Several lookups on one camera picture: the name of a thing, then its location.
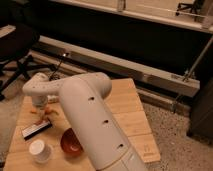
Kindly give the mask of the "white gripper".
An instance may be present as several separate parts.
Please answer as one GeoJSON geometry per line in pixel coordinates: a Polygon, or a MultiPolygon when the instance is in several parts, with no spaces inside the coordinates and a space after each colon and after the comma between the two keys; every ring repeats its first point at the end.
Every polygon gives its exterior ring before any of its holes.
{"type": "Polygon", "coordinates": [[[39,116],[39,121],[42,122],[46,119],[45,116],[45,109],[42,109],[47,104],[47,97],[46,96],[33,96],[32,97],[32,104],[34,107],[37,108],[37,114],[39,116]]]}

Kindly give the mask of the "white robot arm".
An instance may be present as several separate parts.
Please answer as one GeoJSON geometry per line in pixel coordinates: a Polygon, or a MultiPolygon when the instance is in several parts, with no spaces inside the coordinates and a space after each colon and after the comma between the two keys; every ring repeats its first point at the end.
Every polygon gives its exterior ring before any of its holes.
{"type": "Polygon", "coordinates": [[[102,72],[54,81],[37,73],[23,86],[34,106],[44,106],[47,95],[59,97],[64,115],[96,171],[148,171],[104,102],[111,89],[111,79],[102,72]]]}

